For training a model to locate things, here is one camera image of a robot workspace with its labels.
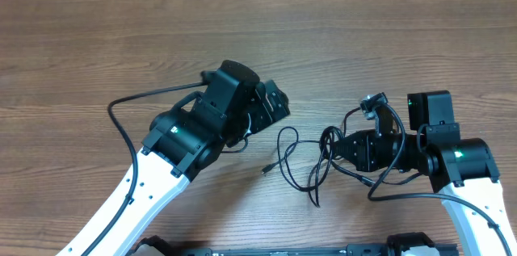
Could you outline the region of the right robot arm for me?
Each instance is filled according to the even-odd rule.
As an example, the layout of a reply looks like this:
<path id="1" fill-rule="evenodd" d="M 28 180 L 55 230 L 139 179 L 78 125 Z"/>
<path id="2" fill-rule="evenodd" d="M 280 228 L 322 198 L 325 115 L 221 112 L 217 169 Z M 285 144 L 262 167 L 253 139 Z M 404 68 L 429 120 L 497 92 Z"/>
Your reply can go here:
<path id="1" fill-rule="evenodd" d="M 447 90 L 408 94 L 407 106 L 408 127 L 384 93 L 365 96 L 358 109 L 375 127 L 351 135 L 326 129 L 319 143 L 324 158 L 351 163 L 351 176 L 369 187 L 371 201 L 440 200 L 465 254 L 514 255 L 515 235 L 490 147 L 480 138 L 461 137 Z M 392 170 L 416 171 L 429 179 L 432 191 L 377 196 Z"/>

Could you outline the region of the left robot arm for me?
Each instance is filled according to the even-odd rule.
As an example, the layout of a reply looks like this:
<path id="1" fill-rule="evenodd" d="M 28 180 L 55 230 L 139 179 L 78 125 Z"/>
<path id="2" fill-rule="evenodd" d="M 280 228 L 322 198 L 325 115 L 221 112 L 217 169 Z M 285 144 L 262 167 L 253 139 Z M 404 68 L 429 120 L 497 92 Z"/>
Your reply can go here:
<path id="1" fill-rule="evenodd" d="M 290 114 L 288 97 L 252 69 L 226 60 L 190 84 L 192 93 L 157 115 L 132 164 L 62 255 L 125 255 L 154 218 L 222 153 Z"/>

